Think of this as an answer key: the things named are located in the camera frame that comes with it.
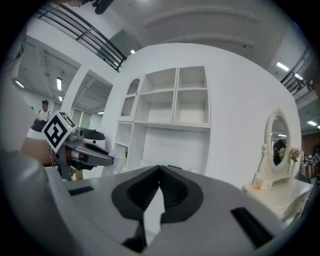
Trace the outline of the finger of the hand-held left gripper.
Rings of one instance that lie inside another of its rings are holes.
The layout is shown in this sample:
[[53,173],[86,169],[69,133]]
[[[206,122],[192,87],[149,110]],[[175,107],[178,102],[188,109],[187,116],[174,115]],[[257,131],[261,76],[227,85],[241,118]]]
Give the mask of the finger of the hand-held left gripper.
[[87,164],[84,164],[84,163],[75,163],[74,167],[78,171],[82,171],[82,170],[91,171],[93,168],[95,168],[95,166],[93,166],[93,165],[87,165]]
[[114,163],[114,158],[94,143],[84,143],[83,150],[83,159],[90,166],[111,166]]

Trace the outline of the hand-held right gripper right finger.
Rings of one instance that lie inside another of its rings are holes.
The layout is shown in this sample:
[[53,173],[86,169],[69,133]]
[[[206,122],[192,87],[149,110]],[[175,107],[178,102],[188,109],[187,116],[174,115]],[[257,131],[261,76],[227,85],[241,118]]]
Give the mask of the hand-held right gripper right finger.
[[173,167],[159,171],[165,211],[151,256],[251,256],[285,228],[227,182]]

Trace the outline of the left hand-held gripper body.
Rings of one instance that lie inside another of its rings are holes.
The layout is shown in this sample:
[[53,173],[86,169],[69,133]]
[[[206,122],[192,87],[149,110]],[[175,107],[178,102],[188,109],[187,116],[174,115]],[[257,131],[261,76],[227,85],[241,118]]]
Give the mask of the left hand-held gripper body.
[[74,164],[86,164],[84,160],[84,144],[89,141],[84,139],[83,129],[69,118],[64,112],[56,112],[42,129],[48,149],[52,167],[58,171],[60,177],[71,181],[75,176]]

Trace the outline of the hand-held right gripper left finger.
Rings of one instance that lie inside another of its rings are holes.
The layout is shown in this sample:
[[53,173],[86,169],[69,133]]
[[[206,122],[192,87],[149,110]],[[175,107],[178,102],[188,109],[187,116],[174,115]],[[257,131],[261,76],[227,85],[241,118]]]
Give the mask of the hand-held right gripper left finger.
[[44,248],[57,256],[159,256],[159,239],[142,248],[142,223],[123,217],[112,200],[118,185],[153,169],[81,181],[62,181],[57,171],[45,169]]

